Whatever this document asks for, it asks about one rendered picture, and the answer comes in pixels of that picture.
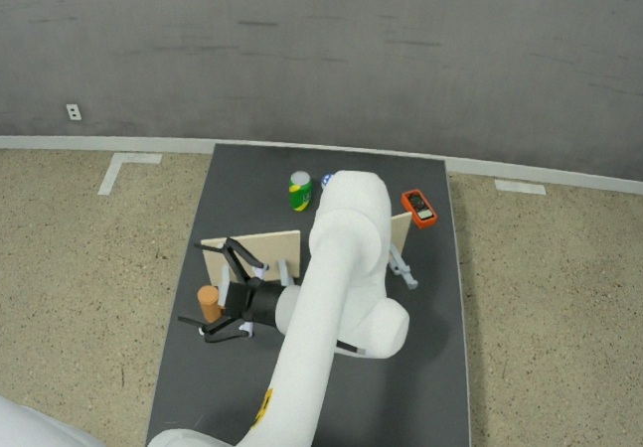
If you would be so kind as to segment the green drink can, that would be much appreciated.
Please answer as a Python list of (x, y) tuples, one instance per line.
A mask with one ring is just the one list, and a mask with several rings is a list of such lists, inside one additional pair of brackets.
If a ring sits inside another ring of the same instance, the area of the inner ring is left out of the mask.
[(289, 203), (296, 211), (305, 211), (311, 204), (311, 179), (304, 172), (294, 173), (289, 181)]

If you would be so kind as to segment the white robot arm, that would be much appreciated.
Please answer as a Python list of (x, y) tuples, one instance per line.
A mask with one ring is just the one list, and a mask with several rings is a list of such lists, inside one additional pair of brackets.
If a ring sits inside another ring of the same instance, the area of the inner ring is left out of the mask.
[[(269, 389), (236, 447), (311, 447), (334, 352), (385, 359), (400, 350), (409, 315), (386, 298), (391, 222), (388, 191), (377, 175), (340, 171), (329, 179), (302, 287), (287, 286), (276, 305), (276, 326), (286, 336)], [(0, 447), (106, 446), (0, 395)]]

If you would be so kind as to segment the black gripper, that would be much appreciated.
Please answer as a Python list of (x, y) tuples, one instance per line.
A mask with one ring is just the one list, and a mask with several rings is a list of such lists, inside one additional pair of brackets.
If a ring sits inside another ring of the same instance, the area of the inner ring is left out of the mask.
[[(255, 322), (277, 328), (275, 322), (276, 305), (286, 286), (263, 281), (264, 272), (269, 269), (268, 264), (260, 262), (242, 244), (230, 237), (227, 237), (226, 243), (220, 242), (218, 247), (198, 243), (195, 243), (194, 247), (223, 254), (238, 283), (252, 286), (251, 291), (254, 292), (254, 295), (251, 308), (247, 308), (246, 312), (240, 311), (239, 319), (243, 318), (245, 321), (245, 324), (240, 326), (240, 329), (215, 334), (237, 320), (227, 316), (222, 316), (209, 325), (185, 317), (178, 317), (178, 321), (198, 327), (200, 334), (205, 335), (205, 343), (213, 344), (239, 337), (252, 338), (254, 336), (252, 323)], [(249, 265), (253, 266), (255, 277), (251, 278), (246, 273), (235, 252)]]

